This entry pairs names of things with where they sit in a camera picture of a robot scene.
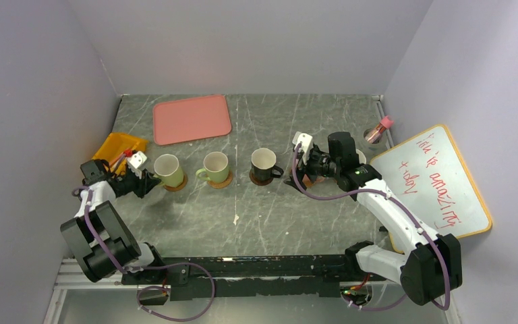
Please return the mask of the green mug back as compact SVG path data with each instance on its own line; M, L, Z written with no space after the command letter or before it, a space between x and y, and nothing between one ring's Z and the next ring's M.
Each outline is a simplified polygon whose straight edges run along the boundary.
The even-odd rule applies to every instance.
M160 155L154 161L154 172L161 184L178 188L184 181L184 172L179 164L179 159L172 154Z

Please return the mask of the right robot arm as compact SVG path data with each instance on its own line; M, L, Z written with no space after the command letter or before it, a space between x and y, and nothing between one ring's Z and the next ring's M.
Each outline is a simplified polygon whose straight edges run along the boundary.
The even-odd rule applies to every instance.
M452 234L441 235L415 216L392 192L374 167L362 163L349 132L334 132L327 138L328 151L314 143L311 135L296 132L291 174L286 184L309 198L328 201L307 191L304 178L332 178L342 193L367 208L400 241L402 253L385 250L369 241L345 251L344 272L359 280L376 274L399 284L404 295L418 305L432 303L446 311L451 291L462 278L461 245Z

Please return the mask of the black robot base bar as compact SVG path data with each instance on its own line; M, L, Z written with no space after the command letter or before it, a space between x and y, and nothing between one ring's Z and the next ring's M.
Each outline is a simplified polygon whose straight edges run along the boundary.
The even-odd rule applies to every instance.
M351 286L384 282L356 270L343 254L163 258L164 277L124 286L165 286L170 300L196 298L317 295L338 298Z

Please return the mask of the markers in yellow bin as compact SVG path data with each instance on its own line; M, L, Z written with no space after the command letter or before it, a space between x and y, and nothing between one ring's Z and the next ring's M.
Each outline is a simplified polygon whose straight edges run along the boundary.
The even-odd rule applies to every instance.
M126 158L126 153L120 153L112 162L109 163L110 171L116 172L121 165L122 161Z

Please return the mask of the pink mug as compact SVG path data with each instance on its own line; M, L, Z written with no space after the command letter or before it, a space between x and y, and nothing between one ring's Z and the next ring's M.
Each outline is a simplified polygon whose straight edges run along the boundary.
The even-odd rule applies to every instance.
M302 183L306 186L306 188L311 188L316 184L322 183L325 181L325 179L326 178L324 176L316 176L314 180L311 180L309 175L305 175L302 179Z
M361 164L366 164L367 163L367 159L366 159L365 154L361 150L359 150L358 148L356 149L356 153L358 155L359 162Z

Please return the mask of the black mug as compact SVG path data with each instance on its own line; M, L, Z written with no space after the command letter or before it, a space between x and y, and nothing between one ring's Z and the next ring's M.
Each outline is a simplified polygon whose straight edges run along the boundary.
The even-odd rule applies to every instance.
M277 165L277 156L269 148L258 148L251 155L251 170L258 180L281 178L284 171Z

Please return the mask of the light wooden coaster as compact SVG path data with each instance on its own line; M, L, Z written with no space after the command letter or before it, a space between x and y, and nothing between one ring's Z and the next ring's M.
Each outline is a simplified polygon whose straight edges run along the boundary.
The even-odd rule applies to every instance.
M168 185L165 185L163 184L163 188L169 192L178 192L182 189L185 188L185 186L187 185L188 183L188 176L186 173L183 174L183 181L182 183L180 183L180 185L176 186L176 187L172 187L172 186L168 186Z

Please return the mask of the whiteboard with yellow frame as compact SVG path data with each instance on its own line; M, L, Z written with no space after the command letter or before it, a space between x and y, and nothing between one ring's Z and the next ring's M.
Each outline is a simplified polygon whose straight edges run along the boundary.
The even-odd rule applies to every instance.
M446 126L435 125L370 163L393 194L440 234L463 238L492 228L490 212Z

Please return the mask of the green mug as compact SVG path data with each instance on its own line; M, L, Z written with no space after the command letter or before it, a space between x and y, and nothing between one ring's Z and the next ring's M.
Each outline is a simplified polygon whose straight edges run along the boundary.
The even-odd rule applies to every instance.
M200 180L220 184L229 175L229 159L222 152L211 152L203 160L203 168L196 172Z
M154 172L161 184L178 188L184 181L184 172L179 164L179 159L172 154L160 155L154 161Z

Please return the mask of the glass jar with markers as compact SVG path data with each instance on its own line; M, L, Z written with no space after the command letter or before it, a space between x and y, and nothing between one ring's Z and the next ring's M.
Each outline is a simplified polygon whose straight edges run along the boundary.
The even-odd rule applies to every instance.
M369 144L376 144L382 138L382 135L387 130L389 130L393 124L394 121L390 118L389 115L384 116L377 124L377 126L365 132L364 140Z

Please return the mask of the pink serving tray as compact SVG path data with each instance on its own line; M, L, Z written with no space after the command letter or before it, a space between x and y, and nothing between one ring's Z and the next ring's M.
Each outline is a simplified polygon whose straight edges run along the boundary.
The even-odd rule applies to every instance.
M221 94L158 103L152 119L154 143L161 146L225 136L232 130Z

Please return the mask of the woven coaster tan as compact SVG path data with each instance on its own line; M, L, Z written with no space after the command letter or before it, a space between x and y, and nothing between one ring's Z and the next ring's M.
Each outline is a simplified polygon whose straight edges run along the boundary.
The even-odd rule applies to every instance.
M230 171L227 178L223 182L207 181L207 184L212 188L221 189L227 187L233 181L233 172Z

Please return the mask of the dark brown wooden coaster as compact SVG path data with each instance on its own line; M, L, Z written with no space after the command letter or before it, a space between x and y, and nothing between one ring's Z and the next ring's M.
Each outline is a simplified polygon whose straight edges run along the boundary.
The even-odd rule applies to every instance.
M249 172L249 178L251 182L257 186L266 186L274 180L274 178L268 178L267 180L258 180L251 171Z

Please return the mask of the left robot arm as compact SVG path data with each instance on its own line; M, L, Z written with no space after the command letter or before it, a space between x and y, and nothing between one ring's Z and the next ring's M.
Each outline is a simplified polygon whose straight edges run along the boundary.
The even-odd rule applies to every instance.
M98 282L120 272L131 281L160 282L166 274L160 254L153 245L134 238L114 203L130 193L144 198L161 181L145 169L134 173L129 166L117 175L102 159L87 161L80 169L84 178L72 195L81 205L60 231L84 275Z

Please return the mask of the aluminium rail frame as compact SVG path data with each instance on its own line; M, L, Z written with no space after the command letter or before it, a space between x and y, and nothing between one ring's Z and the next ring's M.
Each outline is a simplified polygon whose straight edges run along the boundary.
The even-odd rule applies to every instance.
M74 259L65 259L57 276L45 323L58 323L68 290L133 289L140 304L195 298L299 296L344 297L365 309L374 281L384 284L388 275L365 272L354 254L296 256L238 256L160 258L141 269L128 267L97 282L90 281Z

